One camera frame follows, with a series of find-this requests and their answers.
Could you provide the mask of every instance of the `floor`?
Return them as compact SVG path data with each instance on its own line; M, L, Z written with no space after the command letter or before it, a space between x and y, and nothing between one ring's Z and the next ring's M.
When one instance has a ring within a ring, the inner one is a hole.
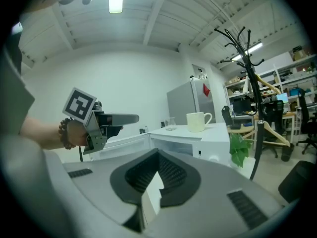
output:
M299 139L305 139L305 136L301 135ZM288 203L279 194L277 188L284 180L284 178L300 160L305 160L312 163L316 162L316 149L310 147L303 155L302 151L304 147L305 144L299 144L298 146L295 146L291 158L288 162L284 162L281 160L281 149L277 148L277 159L275 158L273 152L270 150L264 150L262 152L260 163L253 181L267 190L282 205L287 205ZM249 155L250 157L253 157L254 151L250 150Z

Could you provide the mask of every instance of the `office chair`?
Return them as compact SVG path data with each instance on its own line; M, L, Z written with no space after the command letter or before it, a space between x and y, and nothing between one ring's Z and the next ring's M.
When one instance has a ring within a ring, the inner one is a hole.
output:
M283 134L285 131L285 128L283 126L283 112L284 112L284 103L283 101L273 101L270 103L264 104L264 120L267 121L267 123L271 126L272 122L275 124L275 131L278 134ZM275 142L277 138L269 133L268 131L264 132L264 141L268 142ZM265 149L272 150L273 153L275 153L275 157L277 158L277 151L276 151L275 145L266 145L262 148L262 151Z
M301 132L303 134L307 134L308 138L305 140L298 141L296 145L299 143L307 143L305 146L304 150L302 151L302 154L305 154L305 151L307 148L312 145L317 149L317 140L316 138L313 139L313 136L316 137L317 134L317 113L314 113L315 117L309 117L307 105L306 105L306 100L305 100L305 91L303 89L300 89L298 92L298 99L299 99L299 104L302 109L302 125L301 125Z

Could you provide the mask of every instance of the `black coat rack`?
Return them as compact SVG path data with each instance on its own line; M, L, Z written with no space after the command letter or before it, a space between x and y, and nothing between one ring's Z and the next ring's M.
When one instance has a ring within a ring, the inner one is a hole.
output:
M252 170L252 174L250 177L250 180L252 180L256 171L257 171L258 165L259 165L260 156L261 156L261 152L262 152L262 145L263 145L263 136L264 136L263 105L262 105L262 98L261 98L260 88L258 85L258 80L257 80L257 77L254 73L254 66L260 65L262 62L264 62L264 59L262 59L257 64L253 64L250 61L250 57L252 56L251 54L249 54L251 30L248 30L248 42L247 42L246 51L244 50L244 48L242 47L242 45L240 44L240 41L239 41L240 35L244 29L245 29L245 27L242 27L241 31L238 34L237 39L235 39L227 29L224 30L225 33L219 31L218 29L215 29L215 31L224 35L225 37L227 37L231 41L230 43L224 45L225 48L228 45L232 45L237 49L239 55L241 56L243 62L236 61L236 63L246 70L247 77L249 78L249 82L250 82L250 85L252 87L253 95L254 95L254 99L255 99L255 103L256 103L256 111L254 114L252 114L250 116L254 116L256 114L256 112L259 113L258 133L257 133L257 138L256 138L257 147L256 147L256 152L255 152L255 160L256 161L255 161L255 164L254 164L254 167ZM235 61L233 61L233 60L221 60L220 61L220 63L223 63L223 62L235 62Z

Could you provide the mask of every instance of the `white countertop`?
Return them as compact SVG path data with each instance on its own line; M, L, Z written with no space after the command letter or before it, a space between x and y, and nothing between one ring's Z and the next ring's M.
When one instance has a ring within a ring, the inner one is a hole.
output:
M177 125L175 130L165 128L150 131L149 134L173 137L186 137L201 139L201 141L227 142L229 139L227 126L224 122L206 125L206 129L201 132L190 132L187 125Z

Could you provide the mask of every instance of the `shelving unit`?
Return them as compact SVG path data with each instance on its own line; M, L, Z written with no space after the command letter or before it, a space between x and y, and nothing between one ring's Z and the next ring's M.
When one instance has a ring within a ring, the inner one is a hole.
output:
M313 60L317 60L317 55L311 55L311 56L303 58L301 60L294 61L294 62L292 62L292 63L290 63L290 64L288 64L286 66L282 66L282 67L279 67L279 68L274 68L274 69L270 69L270 70L264 71L262 73L259 73L258 75L261 78L265 78L265 77L274 75L276 73L276 76L277 76L277 78L279 80L279 83L275 83L275 84L273 84L273 86L279 88L281 90L281 92L283 93L283 88L285 88L287 84L295 83L295 82L301 82L303 80L307 80L307 79L312 78L312 77L317 77L317 71L314 71L311 74L306 74L304 76L301 76L301 77L298 77L298 78L289 79L289 80L286 80L286 81L283 81L283 82L281 82L280 74L283 73L283 72L286 72L289 69L292 69L292 68L299 67L301 65L307 64L307 63L309 63L309 62L311 62ZM228 89L243 88L243 85L244 85L245 81L246 80L243 79L243 80L240 80L239 82L235 82L235 83L223 86L224 89L225 89L225 92L226 92L227 104L228 105L230 105L230 100L232 100L232 98L241 98L241 97L243 97L245 95L252 94L252 92L250 93L250 91L248 91L246 93L233 94L231 96L228 95ZM260 91L263 91L265 89L268 89L268 87L267 86L261 87ZM317 94L317 91L306 93L306 96L311 95L311 94ZM273 93L268 93L268 94L263 94L262 96L264 97L264 96L270 96L270 95L274 95L274 94ZM289 100L296 99L296 98L297 98L297 96L289 96L288 97Z

